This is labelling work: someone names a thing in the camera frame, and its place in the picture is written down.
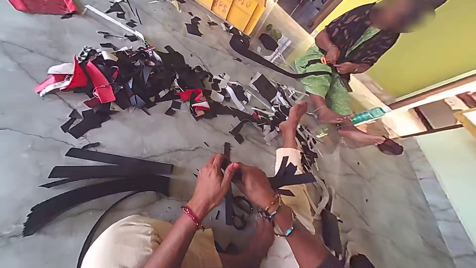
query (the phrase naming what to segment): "red thread bracelet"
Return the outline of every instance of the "red thread bracelet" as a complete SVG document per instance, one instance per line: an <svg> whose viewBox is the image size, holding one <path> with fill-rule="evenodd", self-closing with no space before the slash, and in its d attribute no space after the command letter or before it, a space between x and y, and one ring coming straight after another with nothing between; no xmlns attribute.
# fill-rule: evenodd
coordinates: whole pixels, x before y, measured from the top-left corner
<svg viewBox="0 0 476 268"><path fill-rule="evenodd" d="M183 209L183 212L187 216L189 216L202 231L205 231L205 228L203 227L203 225L200 224L198 217L195 215L195 213L193 213L193 211L188 206L180 206L180 208Z"/></svg>

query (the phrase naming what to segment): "yellow wall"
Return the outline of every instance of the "yellow wall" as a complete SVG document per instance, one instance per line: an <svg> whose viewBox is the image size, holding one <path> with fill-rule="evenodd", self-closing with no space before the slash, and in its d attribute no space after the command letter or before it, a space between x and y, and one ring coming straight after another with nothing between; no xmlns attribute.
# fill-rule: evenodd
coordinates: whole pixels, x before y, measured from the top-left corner
<svg viewBox="0 0 476 268"><path fill-rule="evenodd" d="M417 136L438 181L476 245L476 138L465 128Z"/></svg>
<svg viewBox="0 0 476 268"><path fill-rule="evenodd" d="M368 0L344 0L318 26ZM394 97L476 69L476 0L448 0L425 29L400 35L367 73Z"/></svg>

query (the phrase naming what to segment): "concrete floor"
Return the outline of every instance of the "concrete floor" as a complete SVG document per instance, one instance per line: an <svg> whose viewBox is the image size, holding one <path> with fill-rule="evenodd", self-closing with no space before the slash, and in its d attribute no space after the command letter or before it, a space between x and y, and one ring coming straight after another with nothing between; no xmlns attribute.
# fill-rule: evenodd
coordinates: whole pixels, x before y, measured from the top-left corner
<svg viewBox="0 0 476 268"><path fill-rule="evenodd" d="M107 1L84 0L99 10ZM143 25L136 29L158 49L171 45L182 53L191 66L201 65L213 74L228 73L243 85L256 73L265 74L282 84L302 89L294 79L280 75L254 62L233 60L237 54L228 45L229 35L216 26L206 25L207 11L189 0L178 13L169 2L148 4L131 0ZM179 205L190 199L195 177L193 172L206 160L222 152L230 142L232 161L255 165L272 175L275 149L266 145L262 134L244 127L245 142L236 144L228 133L238 119L222 116L195 122L187 111L174 117L164 115L169 103L153 107L147 116L142 111L124 111L100 129L74 139L59 126L67 121L72 108L85 110L82 94L58 93L41 98L33 87L46 77L47 69L62 62L72 62L83 46L98 47L105 40L97 30L122 35L122 30L87 12L61 20L59 16L29 15L14 10L8 2L0 3L4 26L0 30L0 76L3 81L0 100L0 259L9 268L71 267L74 265L89 229L113 202L123 195L108 196L88 202L59 216L50 225L30 237L21 238L22 223L29 209L52 196L84 185L64 185L54 189L38 188L48 181L55 165L90 165L93 162L67 159L65 152L90 142L101 142L98 150L120 155L173 163L171 198L144 193L131 198L111 213L104 226L124 216L141 213L173 222ZM203 37L187 34L188 11L202 18ZM136 44L108 40L116 46ZM350 149L342 146L335 132L322 138L318 146L318 175L336 190L334 212L343 220L342 240L358 244L376 267L454 267L451 256L428 207L418 179L406 155L382 155L376 148ZM231 237L238 244L246 235L223 227L220 221L207 222L215 229L219 243Z"/></svg>

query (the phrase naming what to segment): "green sari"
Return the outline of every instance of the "green sari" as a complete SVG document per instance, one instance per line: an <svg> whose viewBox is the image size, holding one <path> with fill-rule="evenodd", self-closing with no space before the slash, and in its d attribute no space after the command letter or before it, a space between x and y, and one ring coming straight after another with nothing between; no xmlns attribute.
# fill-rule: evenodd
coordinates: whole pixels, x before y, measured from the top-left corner
<svg viewBox="0 0 476 268"><path fill-rule="evenodd" d="M367 28L354 45L346 51L346 56L363 42L376 35L379 31L380 29L372 26ZM300 81L307 92L325 98L327 106L334 112L342 115L352 114L352 110L349 107L350 96L337 72L332 71L329 66L321 63L311 64L310 66L303 68L303 66L306 66L309 61L320 59L323 56L324 54L319 51L319 48L316 45L313 45L307 50L306 54L295 61L297 72L327 71L332 74L311 75L302 78Z"/></svg>

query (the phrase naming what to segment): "green bottle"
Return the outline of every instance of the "green bottle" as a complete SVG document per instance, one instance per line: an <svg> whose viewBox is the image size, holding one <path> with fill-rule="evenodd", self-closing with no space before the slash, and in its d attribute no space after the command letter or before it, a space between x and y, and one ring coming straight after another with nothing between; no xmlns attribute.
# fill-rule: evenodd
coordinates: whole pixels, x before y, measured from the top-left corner
<svg viewBox="0 0 476 268"><path fill-rule="evenodd" d="M387 106L384 108L377 107L377 108L373 108L368 111L356 114L356 116L350 119L350 121L352 122L352 124L358 124L367 120L379 118L383 116L385 113L390 111L391 109L388 108Z"/></svg>

